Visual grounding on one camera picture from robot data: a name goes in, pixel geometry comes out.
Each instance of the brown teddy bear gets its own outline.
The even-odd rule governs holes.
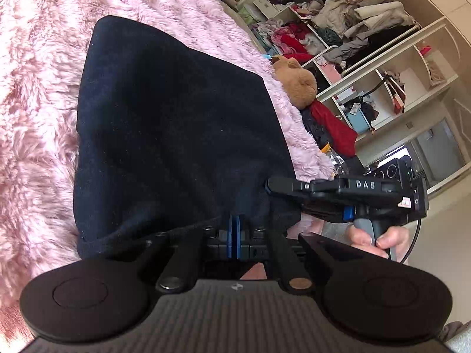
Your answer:
[[[299,110],[308,107],[317,95],[317,82],[313,74],[303,69],[294,58],[278,55],[272,57],[271,62],[291,104]]]

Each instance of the handle grip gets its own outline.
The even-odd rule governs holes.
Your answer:
[[[353,225],[371,236],[372,245],[375,245],[376,240],[389,228],[389,225],[386,226],[384,222],[379,220],[371,221],[370,219],[362,218],[355,219]],[[387,249],[386,253],[389,255],[390,260],[396,261],[396,249],[394,247]]]

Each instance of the clothing pile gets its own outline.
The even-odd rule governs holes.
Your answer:
[[[338,46],[325,53],[324,58],[343,68],[361,61],[417,24],[404,10],[404,5],[395,0],[282,2],[295,2],[294,9],[312,20],[317,34],[329,46]]]
[[[283,56],[295,58],[301,65],[326,49],[303,22],[284,24],[281,20],[269,19],[253,25],[254,30],[264,37],[265,43],[276,45]]]
[[[301,110],[304,127],[316,140],[322,151],[332,147],[343,158],[355,156],[355,141],[358,134],[338,119],[323,103],[314,100]]]

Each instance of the dark navy cloth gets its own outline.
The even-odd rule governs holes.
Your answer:
[[[300,220],[264,189],[295,174],[262,78],[150,26],[97,22],[77,131],[82,257],[223,212],[281,231]]]

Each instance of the black cable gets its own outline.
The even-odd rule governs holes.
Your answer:
[[[417,237],[419,236],[420,223],[421,223],[421,219],[417,220],[417,228],[415,229],[414,238],[412,239],[411,246],[410,246],[409,249],[407,250],[407,253],[406,253],[406,254],[404,255],[404,257],[402,258],[401,264],[403,264],[404,261],[407,260],[407,258],[409,257],[409,255],[410,255],[411,252],[412,252],[412,248],[414,248],[415,242],[417,241]]]
[[[372,90],[370,90],[368,93],[365,93],[365,94],[363,94],[363,95],[361,95],[361,96],[359,96],[359,97],[357,97],[357,98],[355,98],[355,99],[358,99],[358,98],[359,98],[359,99],[362,100],[362,99],[365,98],[367,95],[370,95],[371,93],[374,93],[376,90],[378,90],[378,89],[381,87],[381,85],[384,84],[384,82],[386,82],[388,79],[391,79],[391,78],[392,78],[391,75],[389,75],[389,74],[385,75],[385,77],[381,79],[381,82],[380,82],[379,84],[377,84]]]

